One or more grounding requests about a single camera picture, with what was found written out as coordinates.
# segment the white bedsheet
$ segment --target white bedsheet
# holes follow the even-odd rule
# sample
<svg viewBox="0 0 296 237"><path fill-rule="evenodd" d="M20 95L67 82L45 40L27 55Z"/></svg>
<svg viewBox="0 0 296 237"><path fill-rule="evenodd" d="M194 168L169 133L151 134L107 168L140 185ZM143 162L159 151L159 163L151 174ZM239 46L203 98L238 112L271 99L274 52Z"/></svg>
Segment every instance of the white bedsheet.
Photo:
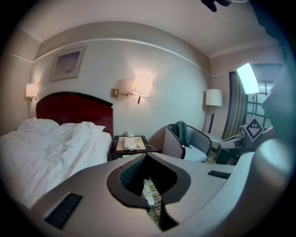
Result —
<svg viewBox="0 0 296 237"><path fill-rule="evenodd" d="M92 123L61 125L47 131L22 129L0 137L0 172L13 199L31 208L78 171L107 162L109 133Z"/></svg>

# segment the gray armchair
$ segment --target gray armchair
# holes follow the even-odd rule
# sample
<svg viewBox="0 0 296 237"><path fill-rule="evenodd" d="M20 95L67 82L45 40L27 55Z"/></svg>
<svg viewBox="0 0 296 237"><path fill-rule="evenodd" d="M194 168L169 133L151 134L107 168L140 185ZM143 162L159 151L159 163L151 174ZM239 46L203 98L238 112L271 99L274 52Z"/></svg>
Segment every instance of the gray armchair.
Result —
<svg viewBox="0 0 296 237"><path fill-rule="evenodd" d="M211 139L201 131L187 125L190 147L185 147L171 129L174 124L166 127L162 154L184 160L204 162L212 148Z"/></svg>

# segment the telephone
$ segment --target telephone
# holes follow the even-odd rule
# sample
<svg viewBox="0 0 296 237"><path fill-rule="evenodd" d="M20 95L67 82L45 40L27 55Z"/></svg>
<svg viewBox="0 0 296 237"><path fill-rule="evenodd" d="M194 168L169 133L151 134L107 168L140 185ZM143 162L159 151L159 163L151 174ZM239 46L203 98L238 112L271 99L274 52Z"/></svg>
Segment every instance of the telephone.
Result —
<svg viewBox="0 0 296 237"><path fill-rule="evenodd" d="M124 149L125 150L134 150L137 148L137 145L135 143L135 139L133 137L124 137Z"/></svg>

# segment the white lamp shade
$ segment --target white lamp shade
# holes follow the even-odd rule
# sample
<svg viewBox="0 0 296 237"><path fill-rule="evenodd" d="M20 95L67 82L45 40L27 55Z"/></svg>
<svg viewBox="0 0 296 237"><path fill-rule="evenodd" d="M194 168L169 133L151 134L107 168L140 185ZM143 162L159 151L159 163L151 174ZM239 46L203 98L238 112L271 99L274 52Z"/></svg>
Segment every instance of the white lamp shade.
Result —
<svg viewBox="0 0 296 237"><path fill-rule="evenodd" d="M26 86L26 96L31 97L31 96L36 96L37 95L37 84L27 84Z"/></svg>
<svg viewBox="0 0 296 237"><path fill-rule="evenodd" d="M205 104L208 106L222 106L222 92L219 89L207 90Z"/></svg>
<svg viewBox="0 0 296 237"><path fill-rule="evenodd" d="M132 92L134 95L148 97L152 87L153 80L147 77L138 76L135 89Z"/></svg>
<svg viewBox="0 0 296 237"><path fill-rule="evenodd" d="M246 94L259 93L259 85L251 64L247 63L237 69Z"/></svg>

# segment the dark red headboard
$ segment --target dark red headboard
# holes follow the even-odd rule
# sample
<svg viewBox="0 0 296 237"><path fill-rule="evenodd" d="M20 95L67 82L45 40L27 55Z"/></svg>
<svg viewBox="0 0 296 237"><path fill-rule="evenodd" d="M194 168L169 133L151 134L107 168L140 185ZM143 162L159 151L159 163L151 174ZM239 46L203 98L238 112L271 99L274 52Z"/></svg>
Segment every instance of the dark red headboard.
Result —
<svg viewBox="0 0 296 237"><path fill-rule="evenodd" d="M113 136L112 103L77 92L58 92L41 99L36 106L38 119L65 123L93 122L106 126L104 132Z"/></svg>

